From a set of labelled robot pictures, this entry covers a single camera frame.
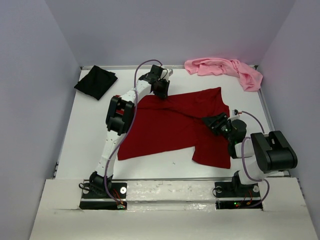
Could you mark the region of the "red t shirt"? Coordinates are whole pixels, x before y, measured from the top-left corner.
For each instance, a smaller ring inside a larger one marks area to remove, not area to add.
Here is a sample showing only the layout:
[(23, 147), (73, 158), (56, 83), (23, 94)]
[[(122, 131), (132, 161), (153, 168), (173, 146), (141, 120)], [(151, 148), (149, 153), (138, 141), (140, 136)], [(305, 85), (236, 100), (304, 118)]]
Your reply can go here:
[(228, 141), (215, 135), (203, 118), (228, 115), (221, 88), (170, 95), (160, 99), (147, 95), (138, 103), (133, 126), (121, 144), (118, 160), (149, 156), (194, 147), (198, 164), (230, 169)]

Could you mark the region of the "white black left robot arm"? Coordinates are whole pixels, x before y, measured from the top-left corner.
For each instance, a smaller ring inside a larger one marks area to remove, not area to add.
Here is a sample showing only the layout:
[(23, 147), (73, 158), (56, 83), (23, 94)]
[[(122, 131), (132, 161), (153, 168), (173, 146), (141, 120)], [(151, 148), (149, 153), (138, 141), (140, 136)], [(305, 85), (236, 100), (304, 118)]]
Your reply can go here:
[(140, 78), (137, 78), (137, 73), (134, 73), (133, 88), (123, 95), (113, 96), (109, 103), (105, 120), (105, 145), (88, 183), (88, 188), (101, 198), (108, 196), (114, 201), (120, 199), (111, 194), (114, 164), (119, 148), (134, 124), (139, 101), (150, 93), (161, 99), (168, 97), (172, 69), (152, 65), (150, 71)]

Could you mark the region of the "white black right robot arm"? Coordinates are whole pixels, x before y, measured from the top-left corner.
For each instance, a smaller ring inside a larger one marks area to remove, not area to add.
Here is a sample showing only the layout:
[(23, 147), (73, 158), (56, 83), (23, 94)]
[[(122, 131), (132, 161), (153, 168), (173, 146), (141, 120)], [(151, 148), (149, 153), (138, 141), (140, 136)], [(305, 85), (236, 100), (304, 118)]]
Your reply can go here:
[(242, 161), (242, 169), (234, 173), (231, 181), (215, 183), (212, 191), (216, 198), (257, 198), (258, 183), (270, 174), (288, 171), (298, 165), (298, 157), (279, 130), (269, 133), (247, 134), (247, 124), (235, 111), (233, 117), (226, 113), (202, 118), (215, 136), (228, 142), (228, 153), (232, 159)]

